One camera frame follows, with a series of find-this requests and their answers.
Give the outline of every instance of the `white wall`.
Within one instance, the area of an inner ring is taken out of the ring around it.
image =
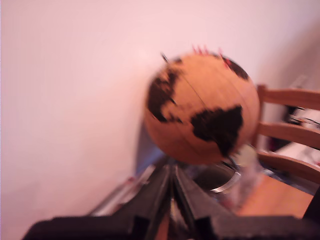
[[[271,87],[315,77],[300,56],[319,63],[318,0],[1,3],[4,240],[41,219],[87,213],[161,154],[141,129],[160,52],[221,47]]]

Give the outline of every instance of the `chair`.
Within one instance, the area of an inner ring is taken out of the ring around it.
[[[259,135],[296,142],[320,149],[320,130],[310,129],[290,123],[262,122],[264,102],[306,109],[320,110],[320,92],[303,89],[268,89],[265,85],[257,88],[260,100],[259,122],[251,144],[257,148]],[[291,173],[320,184],[320,168],[307,162],[276,153],[257,151],[258,158],[268,166]]]

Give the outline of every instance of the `pin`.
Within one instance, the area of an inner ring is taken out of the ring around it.
[[[161,53],[161,57],[163,58],[163,60],[167,63],[168,62],[168,58],[166,57],[166,55],[164,55],[163,53]]]

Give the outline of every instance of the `globe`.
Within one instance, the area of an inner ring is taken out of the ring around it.
[[[250,140],[259,107],[256,88],[238,64],[194,53],[168,61],[153,78],[144,123],[167,155],[187,164],[213,164]]]

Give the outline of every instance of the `chair backrest slat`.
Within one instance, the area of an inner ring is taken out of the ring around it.
[[[259,160],[268,164],[270,167],[293,173],[294,175],[307,179],[311,182],[320,184],[320,168],[307,162],[297,160],[288,156],[281,156],[276,153],[266,153],[258,151]]]
[[[261,122],[258,126],[258,133],[320,149],[320,130],[318,129],[305,128],[289,123]]]
[[[306,109],[320,110],[320,93],[302,89],[265,89],[263,101]]]

